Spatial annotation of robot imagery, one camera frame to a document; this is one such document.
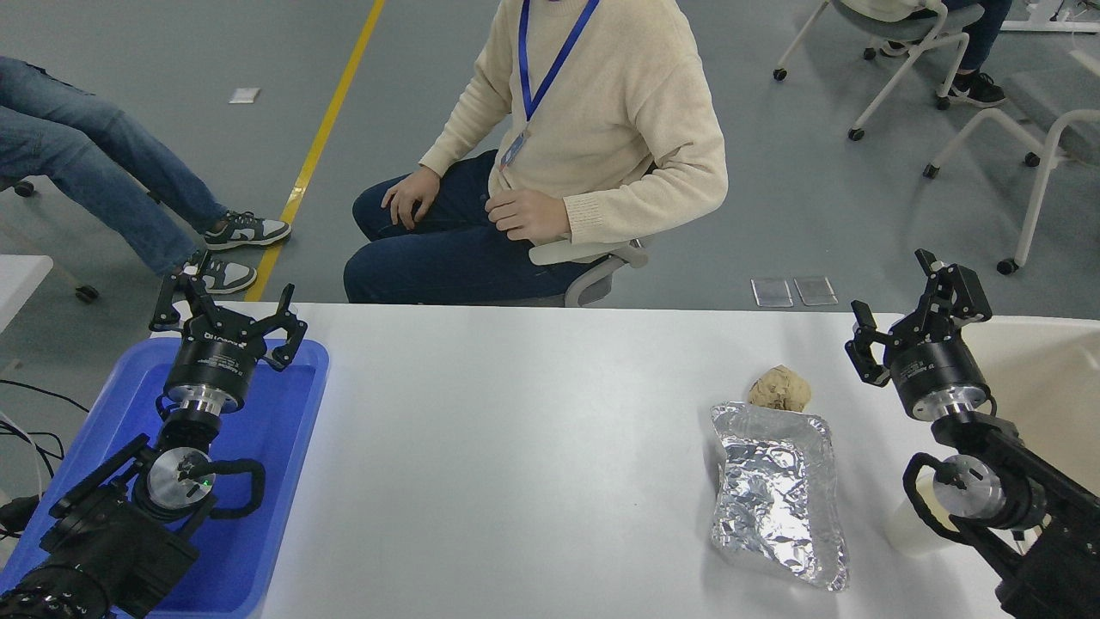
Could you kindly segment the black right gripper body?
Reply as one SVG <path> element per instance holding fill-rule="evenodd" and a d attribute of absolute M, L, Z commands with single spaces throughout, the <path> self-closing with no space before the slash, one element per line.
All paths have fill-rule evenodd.
<path fill-rule="evenodd" d="M 886 368 L 905 412 L 965 412 L 991 400 L 981 371 L 959 334 L 890 336 Z"/>

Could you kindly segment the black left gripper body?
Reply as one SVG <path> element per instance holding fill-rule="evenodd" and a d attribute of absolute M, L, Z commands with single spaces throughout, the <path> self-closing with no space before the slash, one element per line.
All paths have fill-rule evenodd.
<path fill-rule="evenodd" d="M 260 360 L 262 336 L 250 318 L 193 318 L 162 393 L 180 405 L 243 405 Z"/>

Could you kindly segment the lanyard person's right hand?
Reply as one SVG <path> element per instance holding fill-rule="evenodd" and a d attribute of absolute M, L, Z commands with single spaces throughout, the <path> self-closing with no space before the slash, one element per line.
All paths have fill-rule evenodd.
<path fill-rule="evenodd" d="M 382 196 L 382 208 L 388 209 L 391 223 L 413 231 L 424 222 L 435 205 L 443 177 L 428 166 L 402 177 Z"/>

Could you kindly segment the lanyard person's left hand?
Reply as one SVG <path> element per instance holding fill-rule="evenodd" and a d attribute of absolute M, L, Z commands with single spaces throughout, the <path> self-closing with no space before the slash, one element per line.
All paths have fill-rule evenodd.
<path fill-rule="evenodd" d="M 531 189 L 492 196 L 485 211 L 512 242 L 544 242 L 572 232 L 565 201 Z"/>

